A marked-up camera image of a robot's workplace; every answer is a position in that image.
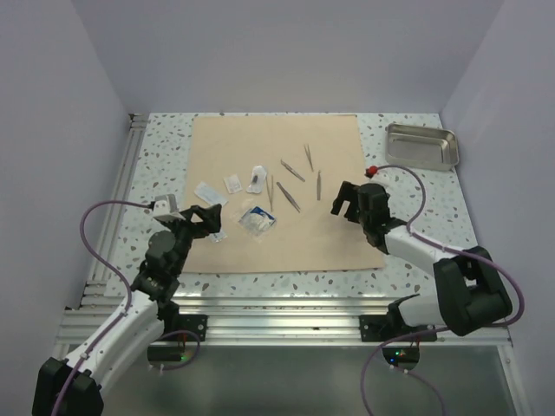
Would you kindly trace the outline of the white pouch dark item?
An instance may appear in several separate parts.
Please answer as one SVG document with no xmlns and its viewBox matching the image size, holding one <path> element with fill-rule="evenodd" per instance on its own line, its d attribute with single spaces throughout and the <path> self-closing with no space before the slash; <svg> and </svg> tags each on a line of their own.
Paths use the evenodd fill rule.
<svg viewBox="0 0 555 416">
<path fill-rule="evenodd" d="M 260 194 L 265 185 L 267 171 L 264 166 L 254 166 L 251 171 L 251 181 L 246 191 L 251 194 Z"/>
</svg>

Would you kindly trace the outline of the long white printed packet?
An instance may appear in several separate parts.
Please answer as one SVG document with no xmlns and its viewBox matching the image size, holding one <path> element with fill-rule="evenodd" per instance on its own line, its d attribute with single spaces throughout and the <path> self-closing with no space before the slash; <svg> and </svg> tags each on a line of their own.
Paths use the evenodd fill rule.
<svg viewBox="0 0 555 416">
<path fill-rule="evenodd" d="M 201 181 L 194 189 L 194 194 L 209 205 L 225 206 L 228 200 L 209 186 L 206 182 Z"/>
</svg>

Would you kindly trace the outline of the steel tweezers diagonal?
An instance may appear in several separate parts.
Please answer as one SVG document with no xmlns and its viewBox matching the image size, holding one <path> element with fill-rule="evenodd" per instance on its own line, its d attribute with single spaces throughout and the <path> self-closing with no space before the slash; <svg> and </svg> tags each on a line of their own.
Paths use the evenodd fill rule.
<svg viewBox="0 0 555 416">
<path fill-rule="evenodd" d="M 295 210 L 297 212 L 301 212 L 300 206 L 298 205 L 296 200 L 291 196 L 291 194 L 283 187 L 283 185 L 280 182 L 277 182 L 276 185 L 280 189 L 280 191 L 283 193 L 285 198 L 288 200 L 288 202 L 295 208 Z"/>
</svg>

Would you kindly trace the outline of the blue white gauze packet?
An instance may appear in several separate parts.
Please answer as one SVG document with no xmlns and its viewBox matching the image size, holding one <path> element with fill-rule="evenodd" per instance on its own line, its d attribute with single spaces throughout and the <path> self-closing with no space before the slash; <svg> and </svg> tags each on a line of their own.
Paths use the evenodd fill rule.
<svg viewBox="0 0 555 416">
<path fill-rule="evenodd" d="M 269 231 L 276 218 L 260 206 L 249 207 L 239 218 L 238 223 L 253 236 L 259 237 Z"/>
</svg>

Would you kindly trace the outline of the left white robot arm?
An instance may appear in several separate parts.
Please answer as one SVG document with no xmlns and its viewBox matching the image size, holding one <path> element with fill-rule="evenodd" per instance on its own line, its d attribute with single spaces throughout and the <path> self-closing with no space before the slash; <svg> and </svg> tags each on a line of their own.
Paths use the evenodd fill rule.
<svg viewBox="0 0 555 416">
<path fill-rule="evenodd" d="M 108 389 L 152 343 L 205 339 L 206 322 L 180 317 L 173 295 L 194 240 L 220 232 L 222 206 L 181 211 L 164 197 L 147 209 L 165 229 L 149 238 L 139 272 L 124 283 L 124 298 L 111 316 L 64 358 L 42 364 L 32 414 L 100 415 Z"/>
</svg>

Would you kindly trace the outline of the stainless steel tray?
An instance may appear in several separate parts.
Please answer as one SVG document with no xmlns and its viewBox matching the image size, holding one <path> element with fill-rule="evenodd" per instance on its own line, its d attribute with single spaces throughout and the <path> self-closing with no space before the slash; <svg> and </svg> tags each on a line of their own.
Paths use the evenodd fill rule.
<svg viewBox="0 0 555 416">
<path fill-rule="evenodd" d="M 449 130 L 391 123 L 385 159 L 392 165 L 450 171 L 460 162 L 458 140 Z"/>
</svg>

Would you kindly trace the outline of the steel tweezers curved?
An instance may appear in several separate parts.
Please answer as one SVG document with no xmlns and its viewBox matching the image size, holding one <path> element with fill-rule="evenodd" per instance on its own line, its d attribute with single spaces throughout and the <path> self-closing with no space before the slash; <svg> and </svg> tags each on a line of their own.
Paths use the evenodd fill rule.
<svg viewBox="0 0 555 416">
<path fill-rule="evenodd" d="M 290 172 L 294 177 L 296 177 L 297 179 L 299 179 L 302 182 L 305 182 L 305 178 L 299 173 L 297 172 L 292 166 L 290 166 L 288 163 L 286 163 L 284 160 L 280 160 L 281 165 L 288 171 Z"/>
</svg>

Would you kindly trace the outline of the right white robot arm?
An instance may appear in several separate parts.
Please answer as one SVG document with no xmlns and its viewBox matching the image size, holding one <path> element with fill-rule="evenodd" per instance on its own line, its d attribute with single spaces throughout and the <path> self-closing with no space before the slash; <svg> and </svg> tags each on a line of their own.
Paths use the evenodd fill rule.
<svg viewBox="0 0 555 416">
<path fill-rule="evenodd" d="M 406 222 L 390 214 L 389 195 L 375 183 L 354 185 L 344 181 L 331 212 L 358 223 L 368 243 L 385 255 L 398 257 L 434 279 L 431 296 L 413 294 L 389 304 L 385 315 L 362 315 L 361 335 L 365 341 L 406 340 L 423 332 L 434 340 L 431 328 L 445 327 L 464 336 L 507 318 L 513 304 L 493 267 L 487 250 L 448 249 L 429 244 L 410 233 Z"/>
</svg>

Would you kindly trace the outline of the steel tweezers short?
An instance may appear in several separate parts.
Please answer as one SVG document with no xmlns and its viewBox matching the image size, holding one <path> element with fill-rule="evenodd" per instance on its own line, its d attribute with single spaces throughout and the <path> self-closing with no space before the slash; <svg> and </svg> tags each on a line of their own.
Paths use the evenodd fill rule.
<svg viewBox="0 0 555 416">
<path fill-rule="evenodd" d="M 322 174 L 321 170 L 317 172 L 317 201 L 320 201 L 322 197 Z"/>
</svg>

